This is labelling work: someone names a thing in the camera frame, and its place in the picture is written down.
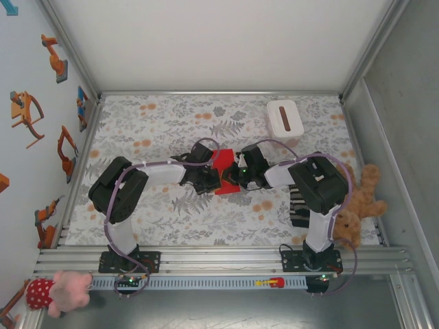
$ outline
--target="white wall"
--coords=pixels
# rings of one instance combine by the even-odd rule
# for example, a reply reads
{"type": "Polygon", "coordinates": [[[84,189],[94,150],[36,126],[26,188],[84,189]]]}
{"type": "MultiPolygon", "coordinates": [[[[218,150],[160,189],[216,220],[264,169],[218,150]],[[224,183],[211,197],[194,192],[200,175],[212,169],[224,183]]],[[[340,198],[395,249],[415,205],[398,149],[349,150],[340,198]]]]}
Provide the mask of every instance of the white wall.
{"type": "Polygon", "coordinates": [[[51,0],[102,90],[337,90],[391,0],[51,0]]]}
{"type": "MultiPolygon", "coordinates": [[[[70,131],[81,150],[86,130],[79,132],[76,97],[80,79],[69,63],[68,80],[57,84],[49,64],[49,52],[41,45],[41,34],[53,36],[38,6],[32,0],[14,0],[18,16],[6,16],[0,8],[0,173],[10,186],[0,193],[0,307],[22,287],[32,274],[38,255],[38,234],[34,211],[44,209],[61,194],[69,194],[70,185],[57,154],[61,125],[70,131]],[[10,92],[26,90],[41,105],[45,118],[35,130],[45,137],[26,149],[34,137],[19,120],[11,119],[10,92]]],[[[58,55],[64,52],[54,46],[58,55]]],[[[31,106],[32,118],[38,117],[31,106]]],[[[64,154],[73,156],[66,142],[64,154]]],[[[67,198],[48,222],[62,218],[67,198]]]]}

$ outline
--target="pink plush toy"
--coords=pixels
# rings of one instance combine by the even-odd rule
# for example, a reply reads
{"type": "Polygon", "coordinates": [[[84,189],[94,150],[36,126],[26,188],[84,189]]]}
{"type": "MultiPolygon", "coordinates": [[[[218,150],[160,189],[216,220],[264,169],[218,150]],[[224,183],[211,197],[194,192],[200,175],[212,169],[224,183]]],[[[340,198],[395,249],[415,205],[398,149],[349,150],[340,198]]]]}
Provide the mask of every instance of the pink plush toy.
{"type": "Polygon", "coordinates": [[[53,280],[33,280],[26,288],[26,304],[31,310],[49,307],[48,314],[59,317],[61,312],[87,306],[92,279],[89,273],[58,271],[53,280]]]}

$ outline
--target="black and white striped object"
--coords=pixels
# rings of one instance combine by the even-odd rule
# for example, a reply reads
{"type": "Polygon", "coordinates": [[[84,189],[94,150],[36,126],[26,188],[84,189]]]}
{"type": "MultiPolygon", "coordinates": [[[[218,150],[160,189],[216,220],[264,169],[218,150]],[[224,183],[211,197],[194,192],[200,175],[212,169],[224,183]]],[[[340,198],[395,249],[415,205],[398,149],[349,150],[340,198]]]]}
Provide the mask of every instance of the black and white striped object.
{"type": "Polygon", "coordinates": [[[296,185],[289,186],[289,218],[293,226],[309,227],[309,207],[305,204],[296,185]]]}

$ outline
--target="wall decal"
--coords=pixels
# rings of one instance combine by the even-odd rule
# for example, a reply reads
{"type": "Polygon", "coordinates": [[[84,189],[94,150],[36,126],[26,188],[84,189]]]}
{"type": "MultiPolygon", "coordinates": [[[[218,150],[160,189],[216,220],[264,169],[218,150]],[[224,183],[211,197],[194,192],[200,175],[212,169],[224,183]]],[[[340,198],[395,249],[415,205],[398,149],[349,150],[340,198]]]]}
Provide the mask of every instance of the wall decal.
{"type": "Polygon", "coordinates": [[[63,197],[64,195],[61,195],[58,199],[53,200],[50,206],[46,206],[43,210],[35,210],[35,226],[40,238],[38,242],[39,249],[48,249],[51,247],[56,229],[53,226],[44,228],[42,224],[56,214],[56,206],[63,197]]]}
{"type": "Polygon", "coordinates": [[[56,72],[56,82],[61,83],[67,80],[67,60],[60,60],[58,54],[54,51],[53,45],[57,45],[56,38],[46,38],[44,34],[41,34],[41,43],[50,53],[49,61],[50,66],[56,72]]]}
{"type": "Polygon", "coordinates": [[[6,9],[6,16],[18,16],[19,8],[13,5],[10,0],[0,0],[3,7],[6,9]]]}
{"type": "Polygon", "coordinates": [[[78,156],[78,154],[79,154],[78,148],[76,147],[76,144],[73,142],[73,139],[71,138],[69,131],[65,126],[62,125],[61,136],[60,139],[58,139],[58,155],[61,158],[62,170],[64,170],[67,175],[67,184],[71,181],[71,176],[73,174],[73,170],[75,169],[76,157],[78,156]],[[70,143],[72,148],[75,150],[75,157],[72,158],[71,160],[67,158],[62,152],[62,144],[64,142],[64,138],[67,139],[67,141],[70,143]]]}
{"type": "Polygon", "coordinates": [[[88,97],[81,86],[78,86],[78,98],[76,99],[76,105],[78,106],[78,118],[80,119],[80,132],[87,128],[86,106],[85,102],[88,101],[88,97]]]}
{"type": "Polygon", "coordinates": [[[17,117],[20,117],[20,121],[14,123],[12,125],[13,128],[20,124],[24,124],[26,128],[30,131],[30,133],[36,138],[36,140],[32,143],[30,143],[26,149],[31,147],[33,144],[38,142],[40,139],[44,138],[44,135],[40,135],[37,133],[34,129],[34,124],[40,121],[42,118],[44,118],[43,110],[41,110],[40,104],[37,102],[34,96],[29,95],[26,91],[22,93],[16,93],[15,91],[12,91],[10,94],[11,98],[11,118],[15,119],[17,117]],[[30,106],[31,104],[34,104],[36,106],[36,109],[38,110],[38,113],[40,117],[32,121],[32,116],[30,114],[30,106]]]}
{"type": "Polygon", "coordinates": [[[6,190],[10,185],[9,178],[0,174],[0,193],[6,190]]]}

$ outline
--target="floral mat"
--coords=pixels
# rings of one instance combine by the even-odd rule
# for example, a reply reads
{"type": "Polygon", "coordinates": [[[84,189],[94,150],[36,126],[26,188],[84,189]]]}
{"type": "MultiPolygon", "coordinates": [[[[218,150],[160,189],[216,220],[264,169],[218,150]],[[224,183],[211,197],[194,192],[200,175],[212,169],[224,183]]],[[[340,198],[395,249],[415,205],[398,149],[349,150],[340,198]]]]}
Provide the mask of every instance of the floral mat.
{"type": "MultiPolygon", "coordinates": [[[[164,160],[188,152],[199,138],[239,151],[268,137],[267,102],[296,102],[305,133],[295,151],[321,151],[350,163],[358,177],[336,96],[148,95],[107,96],[70,222],[67,245],[106,245],[103,214],[88,190],[116,156],[133,163],[164,160]]],[[[261,145],[271,163],[292,158],[270,143],[261,145]]],[[[140,245],[299,244],[306,228],[289,219],[289,189],[197,195],[193,187],[168,184],[144,191],[131,216],[140,245]]],[[[362,243],[379,244],[372,219],[362,223],[362,243]]]]}

